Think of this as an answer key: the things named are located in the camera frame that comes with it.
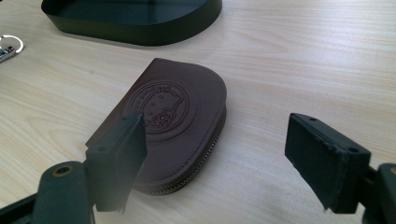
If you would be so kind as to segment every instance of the metal clasp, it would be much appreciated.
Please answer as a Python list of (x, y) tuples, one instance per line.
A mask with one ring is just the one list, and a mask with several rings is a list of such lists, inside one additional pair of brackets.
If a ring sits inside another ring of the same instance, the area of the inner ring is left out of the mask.
[(0, 36), (0, 41), (4, 38), (14, 38), (20, 42), (20, 47), (15, 49), (13, 46), (6, 47), (4, 49), (0, 46), (0, 63), (3, 61), (14, 57), (16, 54), (20, 53), (23, 50), (23, 42), (14, 35), (2, 35)]

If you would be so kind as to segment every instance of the embossed logo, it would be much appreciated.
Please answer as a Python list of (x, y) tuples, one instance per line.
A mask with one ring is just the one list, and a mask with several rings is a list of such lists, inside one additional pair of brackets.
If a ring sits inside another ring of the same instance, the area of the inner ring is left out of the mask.
[(186, 92), (178, 85), (159, 82), (138, 92), (132, 102), (132, 110), (145, 113), (147, 133), (162, 133), (175, 128), (183, 120), (188, 101)]

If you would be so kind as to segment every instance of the dark green tray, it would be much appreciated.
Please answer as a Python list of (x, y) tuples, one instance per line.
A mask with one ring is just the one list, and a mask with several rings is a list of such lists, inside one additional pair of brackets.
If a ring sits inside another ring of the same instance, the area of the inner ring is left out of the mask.
[(65, 33), (160, 46), (201, 33), (221, 5), (221, 0), (44, 0), (41, 9)]

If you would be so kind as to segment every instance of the brown leather wallet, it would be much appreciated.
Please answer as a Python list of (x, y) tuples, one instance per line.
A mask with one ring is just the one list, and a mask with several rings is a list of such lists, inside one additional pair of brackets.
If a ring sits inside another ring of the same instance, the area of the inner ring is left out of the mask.
[(134, 188), (164, 195), (200, 171), (226, 119), (224, 81), (208, 68), (154, 59), (107, 116), (87, 147), (116, 120), (144, 112), (148, 155)]

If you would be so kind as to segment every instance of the key ring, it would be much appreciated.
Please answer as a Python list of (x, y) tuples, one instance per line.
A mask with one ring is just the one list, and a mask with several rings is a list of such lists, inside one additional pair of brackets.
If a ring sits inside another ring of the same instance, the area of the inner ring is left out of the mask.
[(0, 46), (0, 63), (2, 63), (3, 61), (5, 61), (6, 59), (9, 59), (13, 56), (15, 56), (16, 54), (20, 53), (23, 50), (23, 42), (17, 38), (15, 35), (2, 35), (0, 36), (0, 41), (2, 40), (2, 38), (14, 38), (16, 40), (18, 40), (20, 42), (20, 47), (15, 50), (14, 47), (9, 46), (5, 49), (2, 49)]

